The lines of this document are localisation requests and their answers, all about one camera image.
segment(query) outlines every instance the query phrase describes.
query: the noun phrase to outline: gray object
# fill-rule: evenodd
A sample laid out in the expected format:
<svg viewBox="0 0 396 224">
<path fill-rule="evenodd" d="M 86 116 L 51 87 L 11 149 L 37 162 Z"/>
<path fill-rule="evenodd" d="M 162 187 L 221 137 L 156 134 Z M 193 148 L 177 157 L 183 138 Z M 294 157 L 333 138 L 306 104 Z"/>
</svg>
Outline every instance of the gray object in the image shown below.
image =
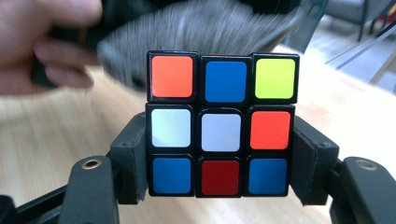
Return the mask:
<svg viewBox="0 0 396 224">
<path fill-rule="evenodd" d="M 364 24 L 386 14 L 395 3 L 395 0 L 329 0 L 324 14 L 358 24 L 361 27 L 358 41 L 361 41 Z"/>
<path fill-rule="evenodd" d="M 110 146 L 107 156 L 118 167 L 116 193 L 119 204 L 138 204 L 145 200 L 146 115 L 135 115 Z"/>
<path fill-rule="evenodd" d="M 97 47 L 105 70 L 126 86 L 147 87 L 149 50 L 239 54 L 272 50 L 304 13 L 260 15 L 236 0 L 190 0 L 130 21 Z"/>
</svg>

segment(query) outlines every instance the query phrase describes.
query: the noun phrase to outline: cube face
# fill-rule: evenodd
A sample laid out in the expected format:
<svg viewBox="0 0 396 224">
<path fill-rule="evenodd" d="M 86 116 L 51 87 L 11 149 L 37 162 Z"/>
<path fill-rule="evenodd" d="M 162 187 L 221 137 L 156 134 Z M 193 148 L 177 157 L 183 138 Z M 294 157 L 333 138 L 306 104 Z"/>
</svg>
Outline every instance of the cube face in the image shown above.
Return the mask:
<svg viewBox="0 0 396 224">
<path fill-rule="evenodd" d="M 148 150 L 189 152 L 193 147 L 193 110 L 187 105 L 146 105 Z"/>
<path fill-rule="evenodd" d="M 201 56 L 200 95 L 205 105 L 241 106 L 248 102 L 251 59 L 243 56 Z"/>
<path fill-rule="evenodd" d="M 190 155 L 153 155 L 148 162 L 151 195 L 193 196 L 194 162 Z"/>
<path fill-rule="evenodd" d="M 152 196 L 285 196 L 298 55 L 148 53 Z"/>
<path fill-rule="evenodd" d="M 289 167 L 285 159 L 249 158 L 246 196 L 282 196 L 288 193 Z"/>
<path fill-rule="evenodd" d="M 248 114 L 248 148 L 257 153 L 290 150 L 295 107 L 254 105 Z"/>
<path fill-rule="evenodd" d="M 152 58 L 152 94 L 155 97 L 192 96 L 192 58 L 154 56 Z"/>
<path fill-rule="evenodd" d="M 191 113 L 187 109 L 154 109 L 151 125 L 151 141 L 155 147 L 188 147 L 191 144 Z"/>
<path fill-rule="evenodd" d="M 241 171 L 239 159 L 201 158 L 198 162 L 197 197 L 241 197 Z"/>
<path fill-rule="evenodd" d="M 197 54 L 151 51 L 148 53 L 148 101 L 191 102 L 196 96 Z"/>
<path fill-rule="evenodd" d="M 236 109 L 207 109 L 198 118 L 198 142 L 203 153 L 234 153 L 241 148 L 243 118 Z"/>
<path fill-rule="evenodd" d="M 253 54 L 253 101 L 264 104 L 297 102 L 297 55 Z"/>
<path fill-rule="evenodd" d="M 242 103 L 245 100 L 247 65 L 210 62 L 206 65 L 205 100 L 210 103 Z"/>
</svg>

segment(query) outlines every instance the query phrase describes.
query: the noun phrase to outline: blurred hand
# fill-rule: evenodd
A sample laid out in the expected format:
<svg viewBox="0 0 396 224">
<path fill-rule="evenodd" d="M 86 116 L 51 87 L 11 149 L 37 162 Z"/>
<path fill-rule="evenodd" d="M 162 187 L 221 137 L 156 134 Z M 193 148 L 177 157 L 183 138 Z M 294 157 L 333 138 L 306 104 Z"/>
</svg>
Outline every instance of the blurred hand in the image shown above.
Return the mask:
<svg viewBox="0 0 396 224">
<path fill-rule="evenodd" d="M 47 37 L 52 26 L 87 28 L 102 16 L 100 0 L 0 0 L 0 94 L 47 91 L 32 82 L 34 56 L 58 86 L 88 88 L 84 65 L 98 64 L 81 46 Z"/>
</svg>

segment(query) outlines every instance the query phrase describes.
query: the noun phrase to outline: wooden table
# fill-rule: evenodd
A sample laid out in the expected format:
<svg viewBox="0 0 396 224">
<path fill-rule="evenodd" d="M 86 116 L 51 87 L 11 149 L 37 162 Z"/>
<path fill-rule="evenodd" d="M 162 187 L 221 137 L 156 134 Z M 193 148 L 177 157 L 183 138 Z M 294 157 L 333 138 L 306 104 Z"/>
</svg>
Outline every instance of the wooden table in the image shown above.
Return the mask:
<svg viewBox="0 0 396 224">
<path fill-rule="evenodd" d="M 277 47 L 277 52 L 290 52 Z M 91 68 L 91 90 L 59 89 L 25 97 L 0 97 L 0 194 L 16 205 L 67 183 L 76 161 L 105 155 L 146 94 L 127 90 Z M 296 114 L 341 148 L 340 158 L 360 156 L 396 176 L 396 98 L 301 59 Z M 120 206 L 121 223 L 330 223 L 329 206 L 302 207 L 285 198 L 195 199 L 147 197 Z"/>
</svg>

